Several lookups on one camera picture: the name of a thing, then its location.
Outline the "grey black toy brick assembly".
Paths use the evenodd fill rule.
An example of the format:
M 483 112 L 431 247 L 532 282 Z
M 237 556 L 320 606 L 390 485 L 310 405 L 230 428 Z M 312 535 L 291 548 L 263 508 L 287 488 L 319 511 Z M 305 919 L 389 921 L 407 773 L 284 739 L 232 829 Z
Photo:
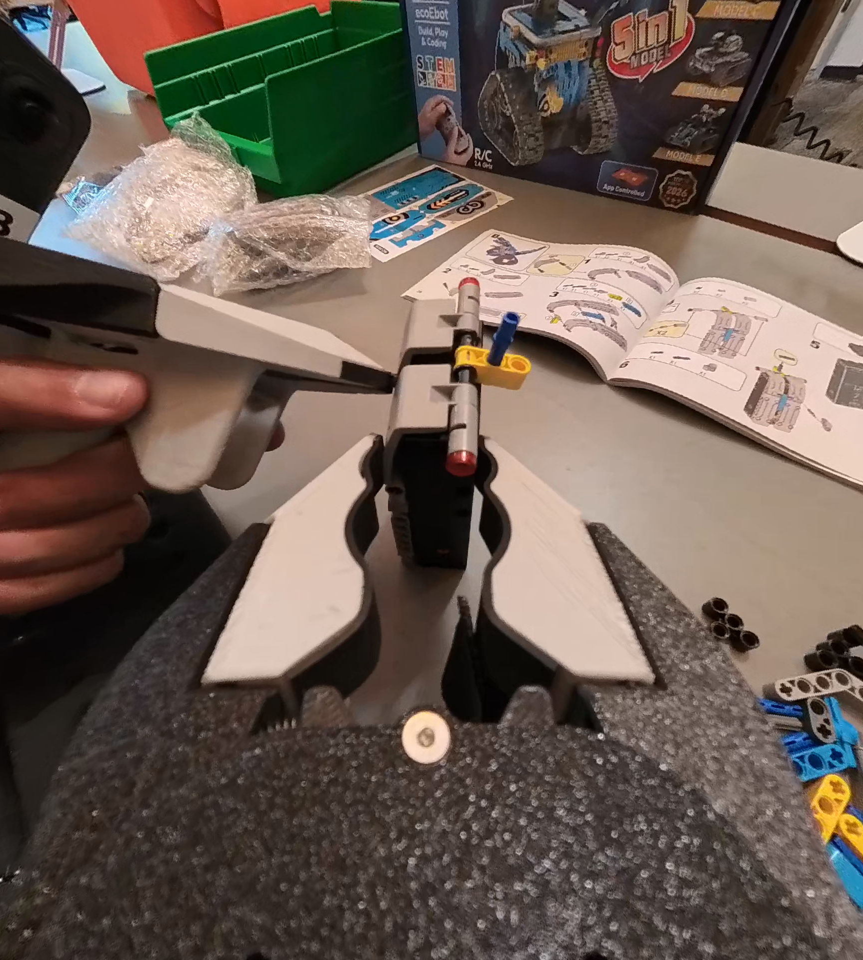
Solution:
M 520 323 L 499 321 L 484 345 L 482 290 L 463 275 L 450 298 L 411 305 L 384 444 L 395 544 L 416 567 L 467 563 L 481 444 L 482 389 L 521 389 L 531 362 L 510 351 Z

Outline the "black toy connector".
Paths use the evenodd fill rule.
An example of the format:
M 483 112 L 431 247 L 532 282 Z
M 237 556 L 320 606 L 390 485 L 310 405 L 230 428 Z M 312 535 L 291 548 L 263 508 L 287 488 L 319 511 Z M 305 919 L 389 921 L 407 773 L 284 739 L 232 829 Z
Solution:
M 701 613 L 711 636 L 727 643 L 735 652 L 749 653 L 760 647 L 759 635 L 748 628 L 745 620 L 731 609 L 724 598 L 709 598 L 702 604 Z

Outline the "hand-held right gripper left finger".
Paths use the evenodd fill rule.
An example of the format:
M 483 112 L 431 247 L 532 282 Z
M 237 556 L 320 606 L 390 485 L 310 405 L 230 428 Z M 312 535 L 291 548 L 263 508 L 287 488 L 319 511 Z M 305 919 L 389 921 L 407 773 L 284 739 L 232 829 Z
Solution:
M 203 687 L 344 696 L 377 666 L 381 626 L 365 555 L 378 529 L 383 439 L 367 435 L 294 494 L 267 532 L 218 634 Z

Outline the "crinkled plastic wrap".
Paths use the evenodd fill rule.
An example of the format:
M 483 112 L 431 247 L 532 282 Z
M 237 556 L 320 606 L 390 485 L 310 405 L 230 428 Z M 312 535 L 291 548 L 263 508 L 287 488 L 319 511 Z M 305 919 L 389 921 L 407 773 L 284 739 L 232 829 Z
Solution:
M 212 227 L 258 201 L 251 172 L 198 111 L 142 149 L 65 229 L 158 282 L 196 267 Z

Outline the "instruction booklet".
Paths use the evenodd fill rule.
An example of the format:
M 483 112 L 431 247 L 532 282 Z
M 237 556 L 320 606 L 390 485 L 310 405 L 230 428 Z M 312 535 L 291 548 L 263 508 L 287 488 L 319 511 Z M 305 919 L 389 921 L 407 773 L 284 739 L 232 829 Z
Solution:
M 720 277 L 680 282 L 635 246 L 486 231 L 402 293 L 440 300 L 472 277 L 482 322 L 574 349 L 611 385 L 651 390 L 863 488 L 863 336 Z

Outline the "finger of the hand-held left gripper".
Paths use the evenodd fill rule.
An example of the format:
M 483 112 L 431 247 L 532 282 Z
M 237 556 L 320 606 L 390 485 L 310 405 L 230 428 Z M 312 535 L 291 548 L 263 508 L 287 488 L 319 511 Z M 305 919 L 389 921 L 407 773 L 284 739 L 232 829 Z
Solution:
M 270 377 L 312 390 L 394 388 L 392 371 L 328 330 L 173 284 L 161 286 L 155 329 L 170 342 L 255 361 Z

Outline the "green plastic bin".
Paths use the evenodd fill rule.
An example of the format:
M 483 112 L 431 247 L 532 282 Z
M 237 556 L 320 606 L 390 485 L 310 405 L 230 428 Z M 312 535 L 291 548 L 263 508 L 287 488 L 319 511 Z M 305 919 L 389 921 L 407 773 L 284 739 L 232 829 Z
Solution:
M 165 125 L 198 114 L 275 198 L 323 193 L 416 142 L 400 6 L 302 6 L 144 55 Z

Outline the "black dimpled pad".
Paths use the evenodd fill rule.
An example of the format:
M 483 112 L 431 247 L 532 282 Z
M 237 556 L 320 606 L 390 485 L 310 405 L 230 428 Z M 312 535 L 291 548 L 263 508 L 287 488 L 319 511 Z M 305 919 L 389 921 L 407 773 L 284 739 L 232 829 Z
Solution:
M 152 493 L 150 527 L 113 582 L 0 617 L 0 881 L 21 858 L 81 718 L 150 625 L 231 539 L 201 493 Z

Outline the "pile of small toy pieces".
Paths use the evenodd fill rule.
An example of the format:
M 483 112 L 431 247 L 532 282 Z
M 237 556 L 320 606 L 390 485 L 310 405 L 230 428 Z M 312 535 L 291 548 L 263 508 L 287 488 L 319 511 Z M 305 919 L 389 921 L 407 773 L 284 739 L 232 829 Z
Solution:
M 842 669 L 863 681 L 863 627 L 830 631 L 803 656 L 803 669 L 795 676 Z M 863 712 L 834 696 L 795 703 L 762 696 L 759 704 L 804 789 L 833 870 L 863 915 Z

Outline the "orange plastic bin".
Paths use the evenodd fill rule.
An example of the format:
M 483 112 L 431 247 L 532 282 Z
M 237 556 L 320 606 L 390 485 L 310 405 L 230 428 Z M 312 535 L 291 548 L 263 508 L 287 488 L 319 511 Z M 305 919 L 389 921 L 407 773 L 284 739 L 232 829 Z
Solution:
M 113 76 L 152 93 L 145 54 L 225 29 L 328 1 L 68 1 Z

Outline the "sticker sheet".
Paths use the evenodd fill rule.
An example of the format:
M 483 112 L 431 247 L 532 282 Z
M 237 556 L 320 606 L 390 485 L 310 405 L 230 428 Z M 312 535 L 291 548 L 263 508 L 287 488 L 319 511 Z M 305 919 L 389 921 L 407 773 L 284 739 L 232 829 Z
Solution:
M 439 164 L 392 180 L 365 197 L 371 218 L 368 248 L 373 260 L 380 263 L 512 201 L 510 195 Z

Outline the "grey angled toy beam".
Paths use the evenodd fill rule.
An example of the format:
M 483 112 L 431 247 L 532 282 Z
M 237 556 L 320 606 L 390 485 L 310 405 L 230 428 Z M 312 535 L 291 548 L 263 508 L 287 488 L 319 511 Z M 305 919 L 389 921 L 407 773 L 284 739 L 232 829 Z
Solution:
M 863 680 L 843 669 L 831 669 L 778 678 L 761 689 L 766 699 L 794 704 L 816 697 L 844 697 L 863 713 Z

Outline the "toy building kit box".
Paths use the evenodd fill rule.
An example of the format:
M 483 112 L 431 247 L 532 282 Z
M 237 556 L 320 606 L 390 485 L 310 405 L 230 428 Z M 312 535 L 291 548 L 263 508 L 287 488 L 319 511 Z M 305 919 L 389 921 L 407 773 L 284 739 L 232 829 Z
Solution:
M 401 2 L 419 151 L 697 213 L 802 6 Z

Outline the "person's left hand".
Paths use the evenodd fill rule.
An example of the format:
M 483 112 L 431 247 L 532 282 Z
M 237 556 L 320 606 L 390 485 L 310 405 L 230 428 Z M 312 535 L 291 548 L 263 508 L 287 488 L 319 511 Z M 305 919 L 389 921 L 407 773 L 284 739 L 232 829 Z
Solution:
M 89 432 L 126 424 L 148 399 L 120 369 L 0 360 L 0 433 Z M 150 526 L 127 438 L 59 462 L 0 472 L 0 617 L 54 606 L 113 581 Z

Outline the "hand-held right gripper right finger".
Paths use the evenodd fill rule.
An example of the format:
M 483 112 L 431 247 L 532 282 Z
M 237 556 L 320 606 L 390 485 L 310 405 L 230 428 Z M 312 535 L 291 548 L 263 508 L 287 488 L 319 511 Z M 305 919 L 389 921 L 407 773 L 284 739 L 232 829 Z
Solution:
M 654 660 L 581 510 L 495 439 L 480 454 L 478 531 L 489 557 L 476 649 L 489 695 L 545 690 L 564 721 L 584 686 L 655 686 Z

